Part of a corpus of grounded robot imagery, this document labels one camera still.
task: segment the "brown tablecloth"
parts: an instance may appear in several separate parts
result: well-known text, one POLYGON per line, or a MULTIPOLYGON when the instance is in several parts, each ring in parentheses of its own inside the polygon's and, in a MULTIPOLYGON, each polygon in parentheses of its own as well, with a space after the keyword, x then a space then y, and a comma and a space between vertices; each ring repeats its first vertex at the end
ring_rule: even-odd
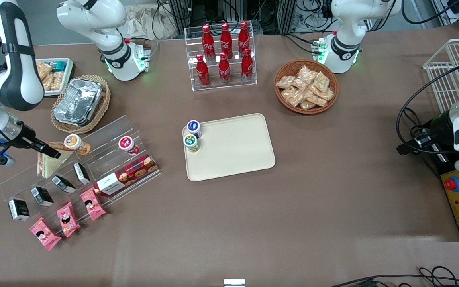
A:
MULTIPOLYGON (((51 252, 10 219, 0 194, 0 285, 219 286, 246 278, 251 287, 328 286, 439 264, 459 277, 459 234, 441 184, 419 158, 395 150, 397 113, 427 81, 421 65, 451 38, 459 25, 369 33, 354 67, 337 75, 337 102, 317 116, 289 111, 274 94, 279 67, 307 56, 280 36, 256 38, 257 85, 196 93, 182 40, 161 42, 151 71, 130 82, 109 74, 94 45, 37 47, 38 57, 71 58, 76 76, 108 81, 111 105, 98 127, 126 114, 163 174, 51 252), (186 122, 257 112, 275 167, 190 182, 186 122)), ((53 102, 15 114, 40 139, 60 141, 53 102)), ((422 120, 437 113, 430 93, 412 107, 422 120)), ((32 151, 10 152, 18 163, 0 167, 0 182, 35 163, 32 151)))

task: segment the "pink snack wrapper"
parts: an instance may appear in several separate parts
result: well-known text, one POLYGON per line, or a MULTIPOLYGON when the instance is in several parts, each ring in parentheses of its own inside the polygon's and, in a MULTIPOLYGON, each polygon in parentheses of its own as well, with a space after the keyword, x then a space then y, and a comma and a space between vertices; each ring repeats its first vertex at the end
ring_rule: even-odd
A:
POLYGON ((47 251, 50 251, 61 240, 60 236, 56 236, 51 231, 42 217, 29 230, 40 240, 47 251))
POLYGON ((65 236, 71 236, 75 229, 80 227, 73 216, 72 202, 67 203, 62 209, 56 211, 56 215, 60 220, 61 229, 65 233, 65 236))
POLYGON ((98 201, 97 194, 95 194, 94 187, 81 194, 80 198, 82 199, 82 202, 84 202, 91 220, 95 221, 95 219, 97 219, 102 214, 106 214, 106 212, 102 209, 102 206, 100 206, 100 202, 98 201))

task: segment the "round wicker basket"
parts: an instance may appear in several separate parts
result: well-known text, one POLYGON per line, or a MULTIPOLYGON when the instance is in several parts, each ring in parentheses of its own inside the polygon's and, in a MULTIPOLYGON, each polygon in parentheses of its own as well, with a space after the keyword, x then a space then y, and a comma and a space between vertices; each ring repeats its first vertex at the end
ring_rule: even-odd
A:
MULTIPOLYGON (((94 129, 96 127, 96 125, 98 124, 98 122, 100 122, 100 120, 102 119, 102 116, 106 113, 107 109, 109 108, 109 100, 111 99, 111 91, 109 91, 109 87, 107 86, 106 80, 104 80, 103 78, 101 78, 99 76, 83 75, 83 76, 80 76, 78 78, 99 82, 104 87, 104 93, 102 94, 102 97, 100 98, 100 101, 98 102, 97 110, 95 111, 95 113, 93 115, 93 119, 91 120, 91 122, 88 125, 85 125, 84 127, 78 127, 78 126, 74 126, 74 125, 65 124, 64 122, 58 122, 54 118, 54 112, 52 111, 51 112, 51 120, 53 121, 53 125, 55 127, 57 127, 60 131, 64 131, 64 132, 67 132, 67 133, 83 134, 83 133, 87 133, 87 132, 91 131, 92 129, 94 129)), ((58 99, 56 100, 56 102, 53 105, 53 110, 60 103, 60 101, 62 100, 63 96, 65 96, 65 93, 66 93, 68 88, 69 88, 69 86, 67 85, 67 87, 65 87, 65 89, 63 89, 63 91, 61 91, 60 96, 58 97, 58 99)))
POLYGON ((329 109, 337 100, 337 96, 339 94, 339 84, 337 83, 337 78, 335 77, 334 73, 327 68, 326 66, 318 63, 317 61, 314 60, 309 60, 309 59, 297 59, 290 61, 286 64, 284 64, 281 68, 279 68, 279 71, 277 71, 277 74, 275 75, 275 80, 274 80, 274 91, 275 95, 277 98, 281 101, 283 105, 285 105, 288 109, 301 113, 301 114, 316 114, 316 113, 321 113, 325 111, 326 109, 329 109), (277 83, 283 76, 297 76, 298 71, 302 66, 306 66, 312 71, 321 71, 328 77, 330 80, 329 87, 332 89, 334 92, 334 97, 328 101, 327 105, 325 107, 313 107, 312 109, 308 110, 303 110, 301 108, 293 107, 290 104, 284 100, 284 98, 281 95, 281 89, 279 89, 275 83, 277 83))

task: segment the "red bottle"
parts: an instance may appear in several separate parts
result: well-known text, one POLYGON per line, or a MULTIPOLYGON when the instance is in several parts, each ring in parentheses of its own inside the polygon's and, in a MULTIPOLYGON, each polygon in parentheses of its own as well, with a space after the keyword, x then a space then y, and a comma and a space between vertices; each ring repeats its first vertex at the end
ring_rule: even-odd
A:
POLYGON ((210 26, 208 24, 204 24, 202 26, 203 29, 203 51, 204 56, 208 62, 215 62, 215 47, 214 47, 214 38, 210 34, 210 26))
POLYGON ((244 50, 249 48, 249 31, 247 21, 240 22, 240 34, 238 34, 238 55, 242 59, 244 50))
POLYGON ((201 87, 208 87, 210 85, 210 75, 208 74, 208 66, 203 62, 203 55, 197 54, 196 58, 198 64, 196 65, 196 70, 198 72, 199 82, 201 82, 201 87))
POLYGON ((226 53, 228 59, 233 58, 233 47, 231 43, 231 35, 228 31, 230 29, 230 25, 226 22, 222 24, 222 34, 221 34, 221 50, 226 53))
POLYGON ((253 79, 253 59, 251 58, 251 49, 244 49, 242 58, 242 80, 250 82, 253 79))
POLYGON ((219 62, 219 78, 222 85, 227 85, 231 81, 230 63, 228 63, 225 52, 222 51, 219 56, 221 57, 221 61, 219 62))

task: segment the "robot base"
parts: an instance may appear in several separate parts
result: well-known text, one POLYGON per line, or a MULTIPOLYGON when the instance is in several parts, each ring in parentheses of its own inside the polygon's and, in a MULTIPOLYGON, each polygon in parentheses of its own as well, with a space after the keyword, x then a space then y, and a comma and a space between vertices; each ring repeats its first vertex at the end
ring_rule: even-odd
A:
POLYGON ((122 67, 111 67, 106 61, 109 71, 120 81, 135 79, 140 73, 148 71, 150 67, 150 49, 145 49, 142 45, 133 42, 127 44, 131 49, 131 56, 122 67))
POLYGON ((357 51, 357 53, 353 54, 353 56, 350 53, 344 54, 343 58, 345 58, 346 55, 348 55, 348 58, 346 60, 342 60, 339 55, 333 51, 332 46, 330 45, 334 36, 335 35, 328 35, 326 38, 320 39, 320 42, 326 43, 326 51, 323 55, 321 55, 321 57, 313 55, 313 58, 321 64, 327 66, 333 73, 344 73, 350 70, 350 67, 352 67, 357 60, 357 54, 359 53, 357 51))

